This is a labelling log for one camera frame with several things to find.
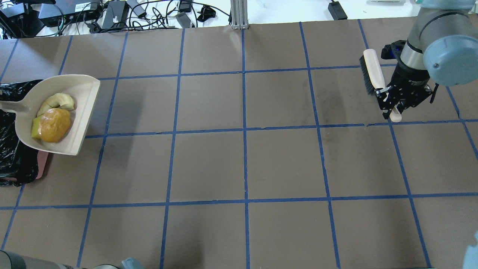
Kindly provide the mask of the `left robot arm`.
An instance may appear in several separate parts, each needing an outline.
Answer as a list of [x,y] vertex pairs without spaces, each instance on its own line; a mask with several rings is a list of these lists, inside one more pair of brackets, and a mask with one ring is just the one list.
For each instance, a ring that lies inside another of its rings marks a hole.
[[[61,262],[20,255],[10,251],[0,252],[1,269],[81,269]],[[119,265],[103,263],[92,267],[93,269],[144,269],[145,267],[134,258],[127,258]]]

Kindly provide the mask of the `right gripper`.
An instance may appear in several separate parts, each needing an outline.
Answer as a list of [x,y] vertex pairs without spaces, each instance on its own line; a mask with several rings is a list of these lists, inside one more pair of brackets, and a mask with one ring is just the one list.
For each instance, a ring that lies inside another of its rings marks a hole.
[[405,64],[397,64],[387,87],[375,89],[379,108],[384,119],[397,120],[397,108],[400,114],[408,108],[415,108],[427,98],[433,103],[438,84],[428,84],[427,70],[413,69]]

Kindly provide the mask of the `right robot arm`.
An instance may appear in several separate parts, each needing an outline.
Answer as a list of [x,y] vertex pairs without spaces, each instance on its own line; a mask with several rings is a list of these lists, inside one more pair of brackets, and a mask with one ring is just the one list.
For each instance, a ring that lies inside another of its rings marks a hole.
[[433,103],[439,86],[477,79],[478,38],[468,13],[474,0],[422,0],[406,40],[366,49],[360,58],[364,83],[384,119],[394,123],[424,100]]

